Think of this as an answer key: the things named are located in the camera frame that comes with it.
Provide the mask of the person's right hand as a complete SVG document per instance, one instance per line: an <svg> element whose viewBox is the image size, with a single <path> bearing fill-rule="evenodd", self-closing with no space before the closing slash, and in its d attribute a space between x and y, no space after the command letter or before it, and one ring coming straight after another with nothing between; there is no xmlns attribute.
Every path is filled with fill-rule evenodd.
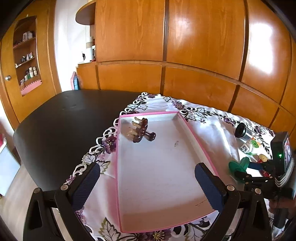
<svg viewBox="0 0 296 241"><path fill-rule="evenodd" d="M269 211L274 213L277 208L287 208L288 209L288 216L294 217L295 216L295 199L287 199L281 198L280 200L270 200L269 201Z"/></svg>

